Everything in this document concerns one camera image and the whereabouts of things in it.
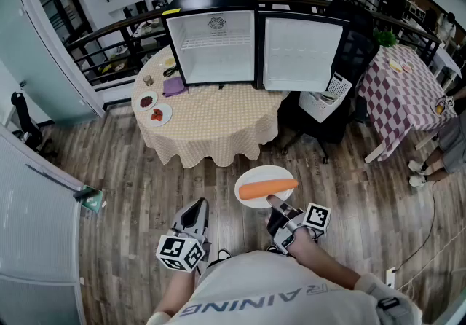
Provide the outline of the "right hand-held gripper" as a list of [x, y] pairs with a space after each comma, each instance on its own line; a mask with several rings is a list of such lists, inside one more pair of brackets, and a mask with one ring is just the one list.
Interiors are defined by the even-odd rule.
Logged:
[[295, 241], [297, 230], [306, 229], [314, 242], [326, 236], [331, 220], [331, 209], [310, 203], [305, 211], [294, 208], [275, 195], [268, 195], [267, 202], [272, 213], [267, 223], [267, 231], [272, 243], [281, 254], [289, 256], [289, 246]]

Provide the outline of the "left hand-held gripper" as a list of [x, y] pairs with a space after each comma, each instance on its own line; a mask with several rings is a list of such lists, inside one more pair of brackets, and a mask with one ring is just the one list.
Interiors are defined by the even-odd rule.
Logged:
[[162, 235], [156, 257], [169, 270], [191, 273], [200, 262], [208, 262], [211, 243], [207, 239], [209, 203], [199, 198], [179, 210], [173, 226]]

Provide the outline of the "orange carrot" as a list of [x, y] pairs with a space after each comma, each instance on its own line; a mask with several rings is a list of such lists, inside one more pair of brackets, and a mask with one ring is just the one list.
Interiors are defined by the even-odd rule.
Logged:
[[295, 179], [276, 179], [243, 184], [239, 187], [238, 192], [242, 200], [252, 200], [295, 189], [297, 186], [298, 182]]

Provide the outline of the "white carrot plate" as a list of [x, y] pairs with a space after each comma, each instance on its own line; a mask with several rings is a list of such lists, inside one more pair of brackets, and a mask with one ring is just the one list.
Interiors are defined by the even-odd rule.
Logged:
[[237, 200], [244, 206], [254, 209], [269, 209], [271, 205], [266, 197], [258, 197], [251, 200], [243, 200], [240, 197], [239, 189], [242, 185], [271, 180], [293, 179], [293, 175], [285, 168], [276, 165], [261, 165], [251, 168], [242, 174], [235, 183], [234, 194]]

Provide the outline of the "person's left forearm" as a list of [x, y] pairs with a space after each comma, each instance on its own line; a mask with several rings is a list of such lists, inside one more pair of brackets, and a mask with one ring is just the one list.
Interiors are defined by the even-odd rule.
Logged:
[[193, 295], [195, 278], [195, 271], [174, 271], [156, 311], [173, 317]]

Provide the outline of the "person's right forearm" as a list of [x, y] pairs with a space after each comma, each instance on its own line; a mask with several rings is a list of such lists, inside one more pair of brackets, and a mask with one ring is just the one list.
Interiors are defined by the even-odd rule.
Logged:
[[300, 265], [307, 267], [321, 278], [343, 288], [353, 290], [360, 279], [358, 273], [340, 264], [319, 247], [311, 239], [305, 227], [295, 230], [294, 241], [288, 246], [288, 252]]

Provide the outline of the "person's white shirt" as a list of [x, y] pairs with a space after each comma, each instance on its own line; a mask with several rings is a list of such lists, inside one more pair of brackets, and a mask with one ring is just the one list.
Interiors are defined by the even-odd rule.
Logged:
[[[386, 312], [380, 299], [397, 297]], [[199, 279], [173, 316], [156, 312], [147, 325], [422, 325], [421, 310], [375, 275], [344, 289], [290, 257], [254, 251], [229, 258]]]

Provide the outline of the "green dustpan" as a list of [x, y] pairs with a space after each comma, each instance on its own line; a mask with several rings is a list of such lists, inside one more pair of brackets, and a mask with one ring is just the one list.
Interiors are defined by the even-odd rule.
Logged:
[[103, 191], [95, 189], [88, 185], [73, 185], [70, 181], [59, 177], [58, 175], [50, 172], [43, 166], [40, 169], [33, 167], [32, 165], [26, 164], [28, 168], [37, 174], [45, 177], [46, 179], [60, 185], [61, 187], [70, 190], [73, 193], [73, 198], [77, 203], [82, 207], [94, 212], [95, 214], [99, 213], [99, 210], [102, 208], [103, 202]]

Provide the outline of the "white plate with strawberries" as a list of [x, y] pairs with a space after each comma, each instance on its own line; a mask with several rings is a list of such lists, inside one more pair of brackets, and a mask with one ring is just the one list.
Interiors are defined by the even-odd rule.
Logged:
[[[163, 120], [161, 122], [151, 119], [153, 109], [160, 109], [163, 112]], [[149, 115], [149, 120], [148, 120], [149, 125], [152, 127], [156, 127], [156, 128], [161, 127], [170, 121], [172, 115], [173, 115], [173, 110], [170, 105], [166, 103], [157, 104], [151, 108], [151, 113]]]

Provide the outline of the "white plate with red beans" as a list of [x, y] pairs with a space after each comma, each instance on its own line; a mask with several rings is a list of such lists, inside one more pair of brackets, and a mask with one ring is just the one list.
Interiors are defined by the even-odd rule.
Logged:
[[[140, 101], [142, 98], [146, 97], [146, 96], [151, 96], [153, 98], [153, 101], [152, 101], [152, 104], [143, 108], [140, 106]], [[157, 100], [158, 100], [158, 95], [156, 92], [153, 92], [153, 91], [146, 91], [144, 93], [141, 93], [139, 95], [139, 97], [137, 98], [137, 102], [136, 102], [136, 107], [137, 107], [137, 110], [138, 111], [147, 111], [149, 110], [152, 106], [154, 106], [156, 103], [157, 103]]]

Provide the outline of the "table with purple checked cloth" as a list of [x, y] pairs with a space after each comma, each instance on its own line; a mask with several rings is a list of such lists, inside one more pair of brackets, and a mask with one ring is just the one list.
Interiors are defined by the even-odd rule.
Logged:
[[[409, 63], [411, 73], [390, 68], [390, 58]], [[410, 47], [381, 47], [365, 73], [358, 95], [366, 101], [368, 115], [380, 144], [365, 162], [386, 160], [412, 130], [436, 130], [457, 114], [448, 109], [442, 115], [433, 105], [444, 97], [441, 85], [422, 59]]]

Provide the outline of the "black railing with wooden top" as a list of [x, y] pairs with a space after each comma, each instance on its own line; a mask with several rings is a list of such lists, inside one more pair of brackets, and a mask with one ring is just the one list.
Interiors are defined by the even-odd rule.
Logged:
[[[157, 27], [151, 29], [147, 33], [147, 37], [156, 39], [156, 51], [170, 47], [170, 37], [162, 22], [162, 13], [167, 8], [119, 21], [98, 31], [94, 31], [67, 47], [69, 52], [83, 50], [86, 44], [96, 41], [103, 36], [114, 32], [122, 35], [120, 42], [100, 49], [100, 52], [106, 56], [106, 60], [101, 63], [92, 64], [91, 53], [86, 53], [75, 58], [75, 63], [81, 67], [83, 74], [88, 78], [93, 87], [102, 89], [112, 83], [116, 85], [130, 83], [142, 69], [143, 57], [150, 55], [151, 51], [142, 48], [142, 38], [140, 36], [129, 33], [128, 28], [130, 26], [146, 23], [154, 19], [158, 20]], [[373, 18], [374, 29], [392, 31], [396, 36], [397, 44], [410, 47], [424, 63], [430, 63], [433, 60], [433, 56], [438, 51], [440, 44], [434, 35], [418, 31], [403, 22], [377, 12], [369, 11], [369, 13]]]

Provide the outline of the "black swivel chair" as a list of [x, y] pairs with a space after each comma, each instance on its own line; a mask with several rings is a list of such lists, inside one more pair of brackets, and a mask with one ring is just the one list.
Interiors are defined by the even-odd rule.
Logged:
[[57, 157], [58, 153], [55, 150], [50, 150], [52, 139], [48, 138], [44, 141], [42, 132], [33, 124], [24, 95], [14, 92], [11, 96], [11, 103], [16, 108], [19, 117], [20, 126], [24, 133], [22, 138], [24, 144], [44, 158]]

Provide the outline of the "green potted plant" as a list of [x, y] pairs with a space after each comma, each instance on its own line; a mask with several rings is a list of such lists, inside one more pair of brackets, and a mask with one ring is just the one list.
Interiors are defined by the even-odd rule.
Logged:
[[380, 31], [375, 28], [374, 38], [381, 47], [389, 48], [397, 44], [396, 36], [392, 31]]

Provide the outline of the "frosted glass door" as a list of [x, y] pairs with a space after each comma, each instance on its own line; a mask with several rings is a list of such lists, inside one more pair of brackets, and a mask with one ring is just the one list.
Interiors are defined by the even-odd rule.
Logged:
[[52, 27], [40, 0], [0, 0], [0, 116], [14, 92], [25, 95], [37, 123], [77, 123], [102, 117], [91, 88]]

